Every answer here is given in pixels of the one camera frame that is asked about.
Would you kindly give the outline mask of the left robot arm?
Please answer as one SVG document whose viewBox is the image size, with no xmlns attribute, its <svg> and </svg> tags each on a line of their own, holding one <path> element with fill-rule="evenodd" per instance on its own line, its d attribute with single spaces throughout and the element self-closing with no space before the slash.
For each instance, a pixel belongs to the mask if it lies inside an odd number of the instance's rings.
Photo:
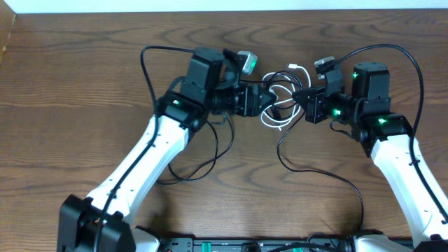
<svg viewBox="0 0 448 252">
<path fill-rule="evenodd" d="M 187 74 L 175 78 L 136 146 L 85 199 L 70 195 L 59 210 L 58 251 L 156 252 L 160 239 L 133 227 L 134 218 L 164 168 L 188 145 L 209 114 L 259 116 L 276 97 L 241 77 L 255 68 L 249 51 L 189 50 Z"/>
</svg>

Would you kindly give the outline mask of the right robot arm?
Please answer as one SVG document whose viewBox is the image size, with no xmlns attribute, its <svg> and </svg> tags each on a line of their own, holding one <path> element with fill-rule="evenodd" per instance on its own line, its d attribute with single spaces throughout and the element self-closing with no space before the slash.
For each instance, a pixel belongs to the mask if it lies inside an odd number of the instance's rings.
<svg viewBox="0 0 448 252">
<path fill-rule="evenodd" d="M 333 57 L 314 63 L 323 86 L 293 93 L 308 122 L 325 119 L 351 126 L 350 137 L 386 177 L 412 234 L 413 251 L 446 251 L 447 196 L 432 175 L 406 117 L 391 112 L 390 73 L 379 62 L 353 68 L 351 94 Z"/>
</svg>

